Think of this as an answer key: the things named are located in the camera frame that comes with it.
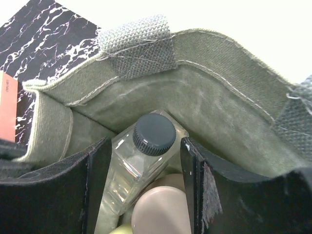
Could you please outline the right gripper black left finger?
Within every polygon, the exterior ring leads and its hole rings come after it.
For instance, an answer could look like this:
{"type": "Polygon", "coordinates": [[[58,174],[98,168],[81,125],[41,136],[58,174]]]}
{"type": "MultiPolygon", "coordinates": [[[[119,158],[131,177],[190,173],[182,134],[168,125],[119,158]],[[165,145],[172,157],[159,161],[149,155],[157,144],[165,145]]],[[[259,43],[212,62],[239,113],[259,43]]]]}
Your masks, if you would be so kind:
{"type": "Polygon", "coordinates": [[[56,163],[2,179],[1,233],[94,233],[111,152],[105,137],[56,163]]]}

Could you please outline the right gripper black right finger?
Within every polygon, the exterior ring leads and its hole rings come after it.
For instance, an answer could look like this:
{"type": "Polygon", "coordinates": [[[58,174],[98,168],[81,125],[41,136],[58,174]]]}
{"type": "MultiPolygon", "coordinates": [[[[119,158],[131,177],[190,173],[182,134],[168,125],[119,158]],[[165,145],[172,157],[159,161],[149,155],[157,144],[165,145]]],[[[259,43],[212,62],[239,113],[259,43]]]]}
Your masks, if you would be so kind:
{"type": "Polygon", "coordinates": [[[247,171],[185,137],[180,158],[194,234],[309,234],[312,171],[269,178],[247,171]]]}

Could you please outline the beige brown lotion bottle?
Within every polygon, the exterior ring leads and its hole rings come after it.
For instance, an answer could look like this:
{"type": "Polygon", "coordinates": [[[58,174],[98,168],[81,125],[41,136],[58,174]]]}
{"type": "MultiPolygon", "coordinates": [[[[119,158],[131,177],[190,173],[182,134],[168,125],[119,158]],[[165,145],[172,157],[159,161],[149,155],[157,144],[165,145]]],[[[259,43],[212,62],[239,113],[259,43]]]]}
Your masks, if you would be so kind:
{"type": "Polygon", "coordinates": [[[190,234],[183,175],[165,175],[151,183],[134,206],[131,225],[134,234],[190,234]]]}

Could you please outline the yellow green lotion bottle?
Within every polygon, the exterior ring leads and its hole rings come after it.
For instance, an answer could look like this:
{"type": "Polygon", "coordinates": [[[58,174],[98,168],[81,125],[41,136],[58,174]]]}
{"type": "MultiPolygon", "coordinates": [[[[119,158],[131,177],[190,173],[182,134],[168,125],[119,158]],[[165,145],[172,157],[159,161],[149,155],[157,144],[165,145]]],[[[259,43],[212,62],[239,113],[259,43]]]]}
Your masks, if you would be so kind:
{"type": "Polygon", "coordinates": [[[117,227],[110,234],[132,234],[131,217],[121,216],[118,220],[117,227]]]}

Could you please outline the clear square bottle grey cap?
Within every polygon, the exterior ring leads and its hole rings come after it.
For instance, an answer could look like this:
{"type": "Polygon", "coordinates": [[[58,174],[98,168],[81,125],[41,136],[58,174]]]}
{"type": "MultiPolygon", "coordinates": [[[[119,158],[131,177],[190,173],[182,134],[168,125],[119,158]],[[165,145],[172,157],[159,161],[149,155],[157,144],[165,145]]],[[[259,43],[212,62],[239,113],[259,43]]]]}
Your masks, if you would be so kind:
{"type": "Polygon", "coordinates": [[[155,110],[112,139],[95,233],[110,233],[159,175],[181,169],[180,142],[187,136],[188,131],[172,116],[155,110]]]}

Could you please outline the olive green canvas bag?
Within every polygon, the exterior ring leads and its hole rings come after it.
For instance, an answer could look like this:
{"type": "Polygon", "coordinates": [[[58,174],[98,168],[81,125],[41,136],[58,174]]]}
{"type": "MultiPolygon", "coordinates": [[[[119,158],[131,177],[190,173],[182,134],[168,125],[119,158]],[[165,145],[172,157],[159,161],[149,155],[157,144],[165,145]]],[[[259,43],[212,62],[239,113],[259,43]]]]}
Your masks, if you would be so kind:
{"type": "Polygon", "coordinates": [[[312,165],[312,82],[291,84],[231,38],[171,33],[162,15],[97,32],[95,54],[32,79],[27,153],[44,167],[163,109],[202,145],[264,176],[312,165]]]}

